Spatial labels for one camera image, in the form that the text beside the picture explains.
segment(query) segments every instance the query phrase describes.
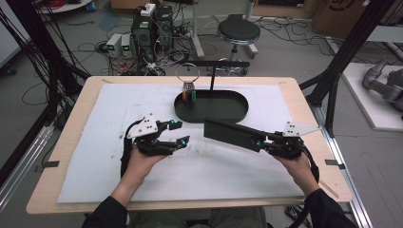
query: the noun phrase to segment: concrete floor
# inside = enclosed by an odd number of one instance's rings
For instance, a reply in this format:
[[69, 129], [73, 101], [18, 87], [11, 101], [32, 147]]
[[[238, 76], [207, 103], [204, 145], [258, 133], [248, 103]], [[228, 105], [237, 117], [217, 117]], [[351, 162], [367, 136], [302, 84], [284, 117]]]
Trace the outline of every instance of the concrete floor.
[[[67, 43], [83, 66], [92, 75], [107, 75], [103, 70], [107, 68], [106, 60], [97, 53], [78, 51], [84, 43], [96, 44], [106, 40], [114, 32], [128, 32], [131, 25], [131, 15], [110, 11], [104, 3], [101, 9], [95, 12], [87, 12], [77, 9], [70, 12], [57, 14], [57, 18], [68, 23], [83, 23], [93, 21], [91, 24], [81, 26], [61, 25]], [[218, 60], [228, 57], [231, 45], [223, 42], [216, 34], [217, 21], [213, 17], [203, 17], [200, 20], [200, 28], [206, 26], [201, 34], [201, 45], [205, 52], [205, 60]], [[302, 21], [307, 27], [294, 25], [296, 33], [306, 33], [307, 37], [316, 36], [310, 30], [310, 22]], [[332, 61], [330, 48], [321, 39], [315, 39], [317, 45], [296, 45], [290, 41], [281, 40], [278, 36], [287, 38], [285, 28], [275, 30], [273, 26], [265, 26], [269, 30], [261, 30], [261, 36], [256, 42], [259, 54], [251, 59], [244, 51], [239, 51], [239, 58], [249, 61], [249, 76], [261, 77], [293, 77], [299, 83], [321, 73]], [[300, 35], [292, 33], [293, 40], [301, 39]], [[60, 40], [54, 38], [59, 49], [64, 50]], [[390, 62], [400, 65], [401, 62], [380, 44], [368, 43], [357, 54], [354, 61], [361, 59], [370, 63], [376, 62], [382, 56], [388, 56]], [[29, 128], [42, 112], [44, 105], [29, 105], [22, 102], [24, 93], [31, 87], [40, 83], [35, 77], [33, 68], [24, 54], [17, 54], [11, 61], [17, 69], [13, 76], [2, 75], [0, 77], [0, 120], [3, 125], [0, 134], [0, 144], [3, 151], [0, 156], [0, 164], [3, 165], [7, 157], [12, 153], [17, 144], [22, 140]], [[174, 75], [175, 68], [166, 70], [166, 75]], [[27, 103], [38, 104], [45, 100], [45, 87], [36, 86], [24, 97]], [[402, 133], [390, 131], [372, 130], [364, 114], [359, 108], [351, 91], [343, 80], [340, 80], [336, 102], [335, 127], [336, 140], [358, 193], [369, 214], [373, 227], [401, 227], [403, 225], [403, 181], [400, 178], [400, 163], [403, 157]], [[45, 152], [56, 141], [60, 132], [55, 132], [38, 158], [38, 161], [30, 169], [21, 185], [0, 214], [0, 226], [11, 227], [79, 227], [84, 221], [82, 214], [67, 214], [55, 216], [32, 216], [27, 214], [25, 207], [29, 197], [40, 178], [40, 173], [34, 172], [34, 168], [40, 165]], [[284, 216], [284, 207], [266, 207], [267, 219], [275, 227], [285, 227], [291, 223]]]

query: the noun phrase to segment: white mount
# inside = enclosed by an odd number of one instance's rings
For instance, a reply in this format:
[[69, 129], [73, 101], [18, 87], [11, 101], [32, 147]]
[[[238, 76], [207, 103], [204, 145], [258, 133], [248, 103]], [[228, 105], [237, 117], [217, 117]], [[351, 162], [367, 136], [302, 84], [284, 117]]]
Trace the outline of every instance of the white mount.
[[287, 122], [282, 135], [285, 137], [298, 137], [322, 129], [320, 125]]
[[133, 139], [156, 132], [158, 132], [157, 123], [152, 113], [150, 113], [148, 116], [145, 116], [139, 124], [131, 127], [131, 129], [128, 131], [127, 138]]

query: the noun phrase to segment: black plastic plate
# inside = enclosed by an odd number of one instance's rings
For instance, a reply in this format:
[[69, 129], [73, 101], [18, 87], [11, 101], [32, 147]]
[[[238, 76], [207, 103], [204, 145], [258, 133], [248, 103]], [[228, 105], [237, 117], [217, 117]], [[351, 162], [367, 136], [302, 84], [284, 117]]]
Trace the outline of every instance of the black plastic plate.
[[231, 90], [196, 90], [196, 100], [192, 102], [185, 102], [180, 93], [174, 106], [177, 116], [188, 123], [204, 123], [205, 117], [237, 123], [249, 109], [246, 98]]

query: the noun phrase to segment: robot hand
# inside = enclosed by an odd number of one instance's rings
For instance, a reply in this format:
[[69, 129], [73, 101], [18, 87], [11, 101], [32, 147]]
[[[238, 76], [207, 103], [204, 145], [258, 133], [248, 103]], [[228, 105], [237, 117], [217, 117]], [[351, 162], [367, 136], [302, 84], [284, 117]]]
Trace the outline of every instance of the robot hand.
[[157, 139], [166, 130], [175, 130], [182, 127], [182, 122], [155, 121], [152, 114], [130, 125], [125, 132], [124, 154], [121, 161], [121, 177], [127, 169], [133, 146], [136, 145], [140, 152], [147, 156], [172, 155], [174, 151], [187, 147], [190, 136], [177, 139], [175, 142], [160, 142]]

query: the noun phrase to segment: cardboard box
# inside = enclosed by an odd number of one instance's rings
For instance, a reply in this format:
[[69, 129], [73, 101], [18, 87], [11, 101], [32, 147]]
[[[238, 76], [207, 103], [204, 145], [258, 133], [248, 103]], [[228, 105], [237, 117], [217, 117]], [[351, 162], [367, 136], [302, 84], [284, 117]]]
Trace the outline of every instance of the cardboard box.
[[320, 0], [312, 20], [313, 32], [346, 38], [365, 10], [362, 2], [356, 0]]
[[398, 10], [398, 12], [394, 16], [394, 18], [392, 18], [392, 20], [391, 20], [391, 22], [389, 24], [394, 24], [394, 23], [398, 22], [403, 17], [403, 8], [400, 8], [400, 9], [398, 8], [400, 3], [401, 3], [400, 0], [396, 0], [393, 3], [393, 5], [389, 9], [389, 11], [386, 13], [386, 15], [380, 21], [380, 23], [382, 25], [384, 25], [386, 22], [388, 22], [389, 18], [393, 15], [395, 10]]

